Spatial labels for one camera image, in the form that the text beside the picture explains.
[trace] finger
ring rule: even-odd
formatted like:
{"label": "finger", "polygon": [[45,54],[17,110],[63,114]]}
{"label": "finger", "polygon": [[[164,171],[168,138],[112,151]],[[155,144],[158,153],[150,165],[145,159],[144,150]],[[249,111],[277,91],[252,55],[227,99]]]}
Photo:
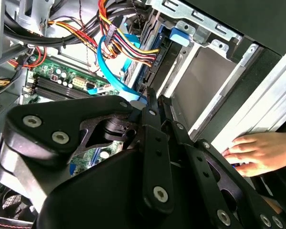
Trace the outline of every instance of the finger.
{"label": "finger", "polygon": [[258,161],[254,158],[253,152],[249,153],[243,153],[243,154],[230,154],[225,156],[225,159],[230,164],[236,164],[236,163],[250,163],[254,162],[257,163]]}
{"label": "finger", "polygon": [[235,167],[235,169],[243,177],[254,177],[263,173],[262,171],[259,171],[258,166],[255,163],[243,164]]}
{"label": "finger", "polygon": [[256,142],[255,135],[245,135],[242,137],[238,137],[232,141],[232,144],[235,146],[235,145],[251,143],[251,142]]}
{"label": "finger", "polygon": [[240,154],[240,153],[247,153],[257,150],[257,145],[255,142],[253,143],[245,143],[240,145],[235,145],[228,149],[229,154]]}

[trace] hand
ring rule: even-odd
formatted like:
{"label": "hand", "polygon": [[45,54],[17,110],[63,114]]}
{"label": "hand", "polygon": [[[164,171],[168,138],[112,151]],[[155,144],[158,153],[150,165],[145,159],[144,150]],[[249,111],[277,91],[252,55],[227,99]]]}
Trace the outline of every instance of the hand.
{"label": "hand", "polygon": [[244,177],[253,177],[286,166],[286,133],[262,133],[239,137],[223,152],[230,164]]}

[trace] silver screw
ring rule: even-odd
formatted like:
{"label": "silver screw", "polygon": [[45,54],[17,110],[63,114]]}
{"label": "silver screw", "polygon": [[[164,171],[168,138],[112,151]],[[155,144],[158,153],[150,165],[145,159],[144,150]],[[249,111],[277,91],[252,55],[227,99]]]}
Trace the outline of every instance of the silver screw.
{"label": "silver screw", "polygon": [[282,222],[277,217],[273,216],[272,219],[279,228],[283,228]]}
{"label": "silver screw", "polygon": [[156,112],[153,110],[149,110],[149,113],[151,113],[152,115],[156,115]]}
{"label": "silver screw", "polygon": [[42,124],[42,120],[33,115],[25,116],[22,121],[25,125],[32,128],[36,128]]}
{"label": "silver screw", "polygon": [[184,129],[183,125],[181,125],[180,123],[177,123],[177,127],[178,127],[179,129],[181,129],[181,130]]}
{"label": "silver screw", "polygon": [[230,217],[228,216],[228,214],[224,210],[219,209],[217,211],[217,216],[220,219],[220,221],[222,221],[222,223],[225,224],[226,226],[231,225]]}
{"label": "silver screw", "polygon": [[128,107],[128,105],[124,102],[120,102],[120,105],[123,106],[123,107]]}
{"label": "silver screw", "polygon": [[56,131],[52,134],[52,140],[61,145],[68,143],[69,139],[69,136],[62,131]]}
{"label": "silver screw", "polygon": [[166,190],[160,186],[156,186],[153,188],[153,195],[161,203],[166,203],[168,201],[168,194]]}
{"label": "silver screw", "polygon": [[203,142],[203,145],[205,146],[205,148],[209,149],[211,148],[210,145],[207,142]]}
{"label": "silver screw", "polygon": [[30,60],[34,62],[34,61],[36,61],[36,57],[35,56],[30,56]]}
{"label": "silver screw", "polygon": [[271,222],[268,220],[268,218],[266,216],[264,216],[263,214],[260,214],[260,218],[262,220],[262,222],[267,226],[267,227],[271,227]]}

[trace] cable connector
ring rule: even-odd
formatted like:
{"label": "cable connector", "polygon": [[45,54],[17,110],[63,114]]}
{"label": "cable connector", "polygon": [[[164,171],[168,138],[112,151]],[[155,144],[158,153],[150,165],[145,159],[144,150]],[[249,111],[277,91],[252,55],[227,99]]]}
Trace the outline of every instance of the cable connector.
{"label": "cable connector", "polygon": [[106,35],[106,39],[105,39],[105,44],[109,44],[114,33],[116,32],[117,28],[120,27],[120,25],[122,24],[123,22],[123,18],[124,16],[123,15],[120,15],[118,17],[115,17],[111,23],[111,25],[109,26],[109,30],[107,32],[107,35]]}
{"label": "cable connector", "polygon": [[18,63],[18,65],[15,67],[15,70],[19,71],[24,66],[24,62],[25,62],[24,56],[19,56],[16,62]]}

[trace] orange wire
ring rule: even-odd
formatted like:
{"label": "orange wire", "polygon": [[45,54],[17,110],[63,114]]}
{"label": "orange wire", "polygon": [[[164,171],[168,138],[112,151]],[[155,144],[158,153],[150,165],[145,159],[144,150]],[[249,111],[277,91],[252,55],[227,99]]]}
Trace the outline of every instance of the orange wire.
{"label": "orange wire", "polygon": [[[40,66],[46,59],[47,57],[47,48],[44,47],[44,55],[43,55],[43,59],[37,63],[37,61],[35,61],[33,64],[24,64],[23,67],[26,67],[26,68],[35,68],[35,67],[38,67]],[[18,65],[18,63],[14,60],[10,60],[9,61],[9,64],[16,67]]]}

